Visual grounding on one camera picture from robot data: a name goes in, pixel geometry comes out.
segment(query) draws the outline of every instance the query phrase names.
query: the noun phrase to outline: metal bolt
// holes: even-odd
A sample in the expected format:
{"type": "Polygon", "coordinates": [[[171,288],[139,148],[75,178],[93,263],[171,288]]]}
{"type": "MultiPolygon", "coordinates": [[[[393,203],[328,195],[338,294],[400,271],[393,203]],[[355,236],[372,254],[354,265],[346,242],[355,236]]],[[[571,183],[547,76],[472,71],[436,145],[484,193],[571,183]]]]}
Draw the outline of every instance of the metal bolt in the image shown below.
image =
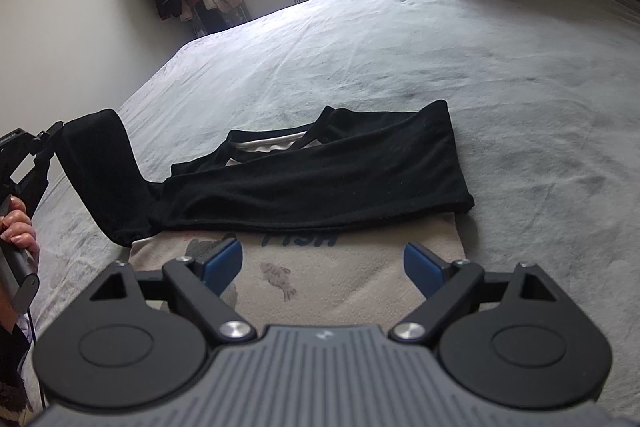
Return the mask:
{"type": "Polygon", "coordinates": [[[251,326],[242,321],[229,321],[220,326],[220,333],[228,339],[242,339],[251,331],[251,326]]]}
{"type": "Polygon", "coordinates": [[[426,332],[423,325],[415,322],[403,322],[394,327],[395,336],[406,341],[420,339],[426,332]]]}

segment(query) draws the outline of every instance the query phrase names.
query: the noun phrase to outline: blue gripper pad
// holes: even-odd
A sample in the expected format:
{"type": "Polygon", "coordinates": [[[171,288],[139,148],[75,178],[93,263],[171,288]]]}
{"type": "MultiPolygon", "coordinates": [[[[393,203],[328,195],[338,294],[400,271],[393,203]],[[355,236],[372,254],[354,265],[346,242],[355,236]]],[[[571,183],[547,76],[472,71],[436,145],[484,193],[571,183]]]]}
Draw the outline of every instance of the blue gripper pad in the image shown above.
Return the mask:
{"type": "Polygon", "coordinates": [[[242,269],[242,245],[234,240],[204,263],[200,280],[218,297],[242,269]]]}
{"type": "Polygon", "coordinates": [[[447,282],[451,265],[420,243],[409,243],[404,247],[404,272],[429,298],[447,282]]]}

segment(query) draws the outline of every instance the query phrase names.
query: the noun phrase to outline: bed sheet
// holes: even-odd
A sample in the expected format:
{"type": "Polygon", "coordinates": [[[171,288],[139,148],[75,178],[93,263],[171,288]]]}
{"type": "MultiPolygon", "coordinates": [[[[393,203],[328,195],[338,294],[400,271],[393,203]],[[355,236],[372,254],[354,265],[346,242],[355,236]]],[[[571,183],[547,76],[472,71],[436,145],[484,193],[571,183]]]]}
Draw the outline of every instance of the bed sheet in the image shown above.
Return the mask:
{"type": "MultiPolygon", "coordinates": [[[[611,341],[603,406],[640,417],[639,71],[640,17],[610,0],[312,0],[187,44],[119,114],[160,181],[232,128],[447,100],[476,198],[466,253],[542,264],[611,341]]],[[[126,252],[65,178],[35,222],[41,330],[126,252]]]]}

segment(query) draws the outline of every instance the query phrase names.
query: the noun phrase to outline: person's arm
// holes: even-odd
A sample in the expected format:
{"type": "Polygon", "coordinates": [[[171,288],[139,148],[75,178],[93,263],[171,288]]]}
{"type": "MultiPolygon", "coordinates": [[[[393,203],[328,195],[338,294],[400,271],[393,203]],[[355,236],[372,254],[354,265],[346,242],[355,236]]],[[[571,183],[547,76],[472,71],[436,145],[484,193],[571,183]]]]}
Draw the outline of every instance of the person's arm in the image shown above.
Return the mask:
{"type": "MultiPolygon", "coordinates": [[[[29,250],[35,263],[33,268],[38,268],[40,248],[36,233],[26,215],[24,203],[18,198],[12,197],[10,212],[0,216],[0,232],[0,239],[29,250]]],[[[9,426],[19,425],[28,407],[18,368],[30,343],[16,325],[17,318],[4,288],[0,286],[0,419],[9,426]]]]}

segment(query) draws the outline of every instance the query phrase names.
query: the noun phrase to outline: black sleeve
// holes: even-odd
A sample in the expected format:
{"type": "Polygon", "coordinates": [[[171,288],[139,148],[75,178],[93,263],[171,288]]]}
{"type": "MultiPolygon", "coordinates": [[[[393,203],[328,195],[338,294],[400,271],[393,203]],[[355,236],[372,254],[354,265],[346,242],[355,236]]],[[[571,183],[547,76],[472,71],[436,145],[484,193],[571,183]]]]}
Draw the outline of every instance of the black sleeve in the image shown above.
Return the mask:
{"type": "Polygon", "coordinates": [[[29,341],[18,326],[12,333],[0,328],[0,419],[7,425],[18,425],[27,407],[18,367],[28,350],[29,341]]]}

